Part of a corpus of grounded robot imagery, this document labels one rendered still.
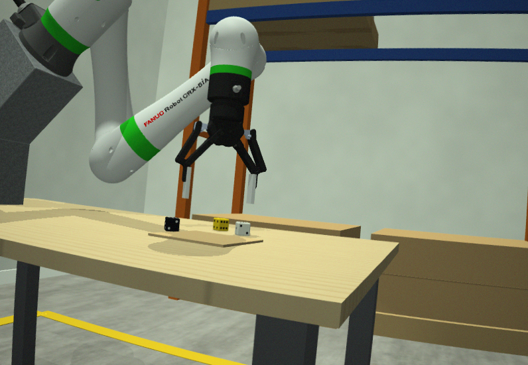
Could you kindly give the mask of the black die with white pips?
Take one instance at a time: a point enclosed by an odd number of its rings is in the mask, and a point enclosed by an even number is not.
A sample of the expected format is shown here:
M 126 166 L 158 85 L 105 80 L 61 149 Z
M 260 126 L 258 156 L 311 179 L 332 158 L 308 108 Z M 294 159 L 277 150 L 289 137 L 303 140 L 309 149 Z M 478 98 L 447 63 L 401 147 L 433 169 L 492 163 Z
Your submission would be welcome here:
M 165 230 L 167 232 L 179 232 L 180 218 L 165 217 Z

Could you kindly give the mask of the yellow die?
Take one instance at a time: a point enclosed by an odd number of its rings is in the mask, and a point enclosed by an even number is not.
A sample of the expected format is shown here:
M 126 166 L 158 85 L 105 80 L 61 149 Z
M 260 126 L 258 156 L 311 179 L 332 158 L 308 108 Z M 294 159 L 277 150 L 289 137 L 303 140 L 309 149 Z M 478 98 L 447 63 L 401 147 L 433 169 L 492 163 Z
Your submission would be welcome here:
M 214 218 L 213 230 L 228 231 L 229 221 L 229 219 L 225 218 Z

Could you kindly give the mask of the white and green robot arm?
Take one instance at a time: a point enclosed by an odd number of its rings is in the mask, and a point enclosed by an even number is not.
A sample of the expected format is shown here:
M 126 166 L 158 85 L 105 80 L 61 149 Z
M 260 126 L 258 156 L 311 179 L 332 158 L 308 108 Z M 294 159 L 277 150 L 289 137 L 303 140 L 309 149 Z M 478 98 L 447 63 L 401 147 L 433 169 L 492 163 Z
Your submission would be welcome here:
M 10 20 L 22 29 L 22 44 L 50 71 L 69 76 L 79 55 L 90 48 L 95 144 L 89 164 L 105 183 L 129 178 L 211 103 L 249 104 L 251 81 L 261 75 L 267 62 L 249 21 L 222 19 L 210 35 L 211 62 L 134 115 L 127 60 L 132 0 L 54 0 L 47 10 L 25 0 L 13 1 L 20 7 Z

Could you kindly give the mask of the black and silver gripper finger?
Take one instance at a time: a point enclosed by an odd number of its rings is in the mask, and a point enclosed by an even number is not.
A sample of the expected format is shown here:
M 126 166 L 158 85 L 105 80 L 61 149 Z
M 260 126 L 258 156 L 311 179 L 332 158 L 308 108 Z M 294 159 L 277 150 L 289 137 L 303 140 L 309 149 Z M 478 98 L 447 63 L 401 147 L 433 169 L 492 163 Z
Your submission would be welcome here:
M 230 131 L 230 135 L 235 141 L 234 146 L 232 146 L 238 153 L 238 155 L 241 157 L 242 161 L 244 162 L 245 166 L 249 170 L 251 174 L 249 174 L 248 179 L 248 187 L 247 187 L 247 201 L 248 204 L 254 204 L 255 201 L 255 189 L 257 187 L 257 177 L 259 173 L 265 172 L 267 170 L 265 166 L 265 162 L 263 160 L 259 145 L 256 140 L 256 130 L 250 129 L 245 130 L 244 129 L 244 135 L 247 139 L 247 142 L 249 144 L 249 148 L 251 150 L 251 154 L 253 155 L 253 159 L 255 163 L 253 162 L 252 158 L 249 156 L 248 152 L 246 151 L 243 143 L 241 142 L 241 139 L 238 137 L 238 134 L 235 130 Z
M 213 145 L 224 133 L 225 129 L 219 129 L 212 137 L 211 139 L 207 138 L 189 158 L 184 159 L 185 156 L 188 154 L 189 150 L 193 146 L 195 140 L 198 138 L 199 134 L 203 132 L 207 128 L 208 124 L 202 123 L 201 121 L 197 121 L 194 123 L 194 127 L 192 130 L 192 133 L 190 134 L 189 138 L 186 140 L 186 143 L 183 145 L 182 149 L 180 150 L 179 154 L 176 156 L 175 162 L 179 163 L 183 166 L 182 170 L 182 181 L 183 181 L 183 189 L 182 189 L 182 198 L 189 198 L 189 191 L 190 191 L 190 177 L 191 177 L 191 170 L 192 167 L 191 164 L 199 158 L 211 145 Z

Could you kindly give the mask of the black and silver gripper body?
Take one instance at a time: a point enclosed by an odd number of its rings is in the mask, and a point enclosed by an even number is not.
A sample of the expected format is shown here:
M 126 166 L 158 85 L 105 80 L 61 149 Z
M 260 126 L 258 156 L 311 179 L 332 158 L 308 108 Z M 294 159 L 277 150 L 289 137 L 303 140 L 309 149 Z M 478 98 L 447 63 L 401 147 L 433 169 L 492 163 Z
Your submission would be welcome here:
M 210 104 L 210 116 L 207 126 L 207 132 L 212 137 L 219 129 L 225 129 L 225 133 L 214 143 L 232 147 L 236 143 L 230 135 L 231 130 L 235 130 L 238 137 L 244 134 L 243 118 L 244 106 L 232 102 L 213 102 Z

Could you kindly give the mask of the tan flat mat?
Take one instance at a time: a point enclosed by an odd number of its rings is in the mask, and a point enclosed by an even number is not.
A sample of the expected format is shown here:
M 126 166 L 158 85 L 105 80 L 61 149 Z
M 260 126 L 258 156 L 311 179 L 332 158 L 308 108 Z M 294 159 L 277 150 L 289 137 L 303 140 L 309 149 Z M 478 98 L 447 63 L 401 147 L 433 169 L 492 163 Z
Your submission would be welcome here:
M 179 240 L 183 242 L 192 242 L 221 248 L 240 246 L 246 244 L 255 244 L 263 240 L 244 238 L 239 236 L 230 236 L 225 234 L 215 234 L 201 231 L 181 231 L 181 232 L 156 232 L 148 233 L 148 236 Z

